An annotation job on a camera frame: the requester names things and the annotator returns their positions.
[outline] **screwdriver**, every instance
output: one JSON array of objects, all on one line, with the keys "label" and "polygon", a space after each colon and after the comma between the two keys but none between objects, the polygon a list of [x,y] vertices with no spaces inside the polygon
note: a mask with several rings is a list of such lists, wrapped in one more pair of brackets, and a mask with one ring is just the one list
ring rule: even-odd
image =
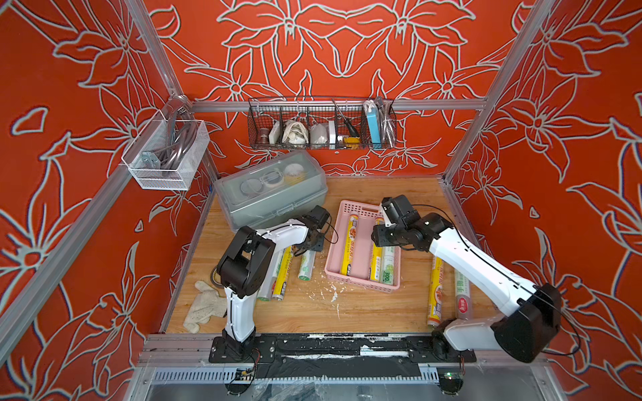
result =
[{"label": "screwdriver", "polygon": [[332,99],[332,103],[334,103],[334,106],[336,107],[337,111],[339,111],[339,114],[341,114],[341,117],[343,118],[343,123],[345,127],[348,129],[348,132],[350,132],[350,136],[353,138],[358,138],[359,137],[359,131],[350,123],[350,120],[345,118],[343,113],[341,113],[341,110],[339,109],[339,106],[337,106],[336,102],[334,99]]}]

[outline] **metal grate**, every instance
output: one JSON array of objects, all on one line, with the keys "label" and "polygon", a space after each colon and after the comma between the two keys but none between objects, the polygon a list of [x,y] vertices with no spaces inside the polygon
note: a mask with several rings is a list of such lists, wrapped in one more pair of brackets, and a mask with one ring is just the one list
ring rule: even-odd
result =
[{"label": "metal grate", "polygon": [[[154,384],[223,384],[229,383],[234,378],[237,366],[214,367],[203,366],[199,368],[157,368],[154,375]],[[412,377],[312,377],[292,376],[274,379],[256,379],[255,383],[291,384],[296,382],[317,382],[319,384],[418,384],[439,383],[436,368],[419,366],[421,376]]]},{"label": "metal grate", "polygon": [[[392,100],[386,100],[389,107],[388,118],[379,118],[379,132],[383,134],[381,142],[373,143],[367,118],[361,103],[350,105],[316,106],[298,102],[279,102],[271,105],[269,101],[251,101],[248,112],[248,137],[250,146],[254,149],[386,149],[393,148],[397,143],[397,118],[392,110]],[[341,113],[350,121],[360,135],[358,144],[290,144],[282,143],[284,127],[288,121],[302,123],[308,135],[310,129],[316,124],[333,124],[337,137],[350,137],[346,125],[343,123]],[[275,123],[279,123],[276,144],[259,143],[259,132],[262,128],[272,130]]]}]

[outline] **white wire basket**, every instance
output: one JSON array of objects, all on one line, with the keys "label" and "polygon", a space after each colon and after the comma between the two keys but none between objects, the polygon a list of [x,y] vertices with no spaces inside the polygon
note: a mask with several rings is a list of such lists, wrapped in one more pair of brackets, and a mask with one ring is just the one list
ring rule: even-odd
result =
[{"label": "white wire basket", "polygon": [[164,118],[154,118],[150,124],[157,124],[153,134],[140,143],[136,137],[134,141],[123,152],[121,159],[129,169],[129,172],[136,179],[143,189],[165,189],[171,191],[186,191],[194,179],[194,174],[203,159],[203,154],[209,144],[209,136],[205,122],[202,120],[176,120],[176,122],[198,123],[196,138],[189,149],[182,155],[180,164],[175,169],[150,169],[145,168],[144,152],[155,152],[165,148],[168,143],[168,125]]}]

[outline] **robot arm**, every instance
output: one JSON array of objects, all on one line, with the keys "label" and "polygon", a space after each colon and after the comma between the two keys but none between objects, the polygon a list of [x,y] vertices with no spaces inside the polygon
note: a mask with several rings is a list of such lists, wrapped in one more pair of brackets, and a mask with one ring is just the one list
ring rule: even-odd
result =
[{"label": "robot arm", "polygon": [[254,305],[262,285],[270,285],[280,250],[297,245],[298,249],[323,248],[319,232],[330,214],[320,206],[298,219],[264,230],[241,227],[215,267],[227,297],[227,324],[223,331],[226,343],[244,358],[251,351],[256,333]]},{"label": "robot arm", "polygon": [[[384,198],[381,209],[385,224],[375,226],[372,231],[377,246],[411,245],[440,257],[479,287],[506,315],[495,322],[451,323],[444,335],[455,349],[465,350],[496,340],[509,355],[529,363],[560,330],[561,297],[555,287],[550,284],[537,287],[502,266],[463,238],[442,216],[429,213],[421,218],[403,195]],[[485,334],[494,336],[494,340],[479,342],[479,337]]]}]

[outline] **pink plastic basket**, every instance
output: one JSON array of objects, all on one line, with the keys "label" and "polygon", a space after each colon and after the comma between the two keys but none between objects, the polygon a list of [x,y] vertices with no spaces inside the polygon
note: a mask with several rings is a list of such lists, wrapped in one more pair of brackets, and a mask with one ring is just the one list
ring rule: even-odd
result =
[{"label": "pink plastic basket", "polygon": [[[345,249],[345,235],[347,230],[348,218],[351,214],[359,215],[359,223],[357,225],[357,235],[354,242],[354,258],[352,260],[352,269],[350,276],[340,274],[341,264],[343,262],[343,250]],[[394,285],[381,284],[375,281],[370,281],[370,258],[372,257],[372,227],[374,226],[376,218],[381,218],[379,213],[379,206],[368,205],[367,203],[341,201],[339,206],[339,213],[336,218],[336,232],[339,235],[339,240],[336,244],[330,245],[330,250],[327,254],[325,262],[325,274],[330,280],[338,280],[346,283],[357,284],[361,287],[376,289],[384,293],[391,293],[399,288],[401,281],[400,266],[401,266],[401,251],[399,249],[395,252],[395,273]]]}]

